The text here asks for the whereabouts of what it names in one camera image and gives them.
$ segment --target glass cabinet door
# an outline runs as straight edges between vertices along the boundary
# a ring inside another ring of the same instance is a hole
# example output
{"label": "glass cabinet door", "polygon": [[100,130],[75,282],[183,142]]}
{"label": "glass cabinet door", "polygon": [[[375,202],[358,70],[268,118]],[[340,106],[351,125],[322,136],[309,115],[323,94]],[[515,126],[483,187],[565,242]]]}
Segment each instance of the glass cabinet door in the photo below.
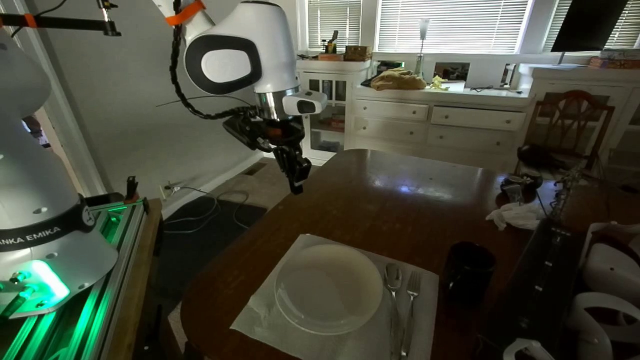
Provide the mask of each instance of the glass cabinet door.
{"label": "glass cabinet door", "polygon": [[333,74],[306,73],[302,86],[326,94],[328,100],[322,113],[305,117],[310,149],[330,154],[344,150],[347,81]]}

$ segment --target white cloth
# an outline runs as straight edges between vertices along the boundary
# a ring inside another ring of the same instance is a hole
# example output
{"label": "white cloth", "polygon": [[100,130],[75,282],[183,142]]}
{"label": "white cloth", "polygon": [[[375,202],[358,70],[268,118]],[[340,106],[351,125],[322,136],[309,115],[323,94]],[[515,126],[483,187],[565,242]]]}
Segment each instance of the white cloth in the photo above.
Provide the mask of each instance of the white cloth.
{"label": "white cloth", "polygon": [[[300,235],[260,288],[251,296],[249,303],[231,324],[231,329],[238,330],[302,360],[388,360],[391,295],[386,289],[376,314],[361,328],[340,335],[312,334],[296,327],[284,317],[275,302],[273,283],[286,259],[307,247],[330,243],[336,242],[309,234]],[[413,302],[415,325],[409,360],[429,359],[438,302],[438,276],[413,265],[371,252],[359,251],[371,259],[382,276],[387,263],[394,262],[400,266],[403,273],[403,286],[397,293],[397,297],[403,327],[409,303],[406,283],[411,271],[417,270],[421,273],[420,295]]]}
{"label": "white cloth", "polygon": [[500,230],[507,224],[527,230],[535,230],[540,220],[545,217],[537,202],[519,205],[516,202],[506,204],[498,210],[493,210],[486,216],[486,220],[493,220]]}

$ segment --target fork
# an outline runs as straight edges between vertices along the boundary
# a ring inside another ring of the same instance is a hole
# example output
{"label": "fork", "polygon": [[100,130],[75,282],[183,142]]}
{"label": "fork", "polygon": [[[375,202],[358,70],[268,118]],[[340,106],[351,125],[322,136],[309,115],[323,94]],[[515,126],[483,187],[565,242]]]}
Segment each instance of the fork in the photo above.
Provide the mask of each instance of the fork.
{"label": "fork", "polygon": [[404,339],[400,349],[400,356],[406,359],[409,356],[409,348],[411,347],[411,338],[413,336],[413,300],[420,295],[420,273],[412,271],[409,276],[409,282],[406,285],[406,292],[409,294],[409,315],[406,317],[406,326],[404,327]]}

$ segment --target white plate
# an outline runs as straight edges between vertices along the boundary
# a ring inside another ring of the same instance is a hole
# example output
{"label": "white plate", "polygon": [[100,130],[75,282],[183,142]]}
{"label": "white plate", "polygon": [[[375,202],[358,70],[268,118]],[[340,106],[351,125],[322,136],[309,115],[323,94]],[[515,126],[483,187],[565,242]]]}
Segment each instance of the white plate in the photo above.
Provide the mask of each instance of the white plate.
{"label": "white plate", "polygon": [[278,307],[294,325],[324,335],[363,326],[382,300],[382,278],[361,252],[344,245],[308,247],[287,260],[275,282]]}

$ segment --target chair back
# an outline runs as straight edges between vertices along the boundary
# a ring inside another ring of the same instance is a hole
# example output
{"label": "chair back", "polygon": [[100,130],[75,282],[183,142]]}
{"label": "chair back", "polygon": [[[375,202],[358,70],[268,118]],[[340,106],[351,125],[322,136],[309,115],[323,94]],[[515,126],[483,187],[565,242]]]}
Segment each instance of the chair back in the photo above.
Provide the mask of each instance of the chair back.
{"label": "chair back", "polygon": [[[525,142],[533,142],[537,119],[548,118],[545,136],[542,143],[538,145],[554,153],[585,159],[587,160],[585,168],[591,170],[598,157],[614,110],[614,106],[602,104],[593,95],[582,90],[565,92],[553,101],[538,101],[529,122]],[[582,137],[589,123],[599,122],[603,116],[604,119],[591,150],[588,154],[580,152],[580,141],[583,140]]]}

